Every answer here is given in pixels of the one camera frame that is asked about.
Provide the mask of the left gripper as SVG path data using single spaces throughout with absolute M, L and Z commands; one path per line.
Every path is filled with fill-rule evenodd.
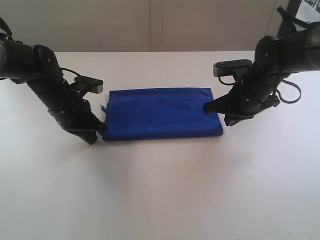
M 79 97 L 64 78 L 40 78 L 27 83 L 49 114 L 66 132 L 93 145 L 97 133 L 106 133 L 108 126 L 91 111 L 88 103 Z

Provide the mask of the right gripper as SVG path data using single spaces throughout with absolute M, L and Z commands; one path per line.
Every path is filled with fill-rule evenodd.
M 231 89 L 229 96 L 221 96 L 206 102 L 203 105 L 204 113 L 224 114 L 224 123 L 227 127 L 250 120 L 258 113 L 280 104 L 277 88 L 282 80 L 281 73 L 247 73 L 241 84 Z

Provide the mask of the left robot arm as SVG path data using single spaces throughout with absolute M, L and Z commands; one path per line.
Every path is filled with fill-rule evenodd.
M 103 81 L 76 73 L 74 82 L 69 84 L 64 71 L 55 53 L 46 46 L 0 41 L 0 77 L 27 84 L 63 130 L 92 145 L 108 127 L 92 113 L 84 96 L 100 94 Z

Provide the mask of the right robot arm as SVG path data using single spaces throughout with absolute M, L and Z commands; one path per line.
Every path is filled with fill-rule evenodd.
M 254 61 L 248 59 L 220 61 L 213 65 L 218 79 L 232 76 L 231 90 L 204 104 L 204 112 L 224 115 L 227 126 L 277 107 L 285 100 L 278 85 L 296 73 L 319 71 L 320 27 L 312 26 L 281 37 L 265 36 L 257 44 Z

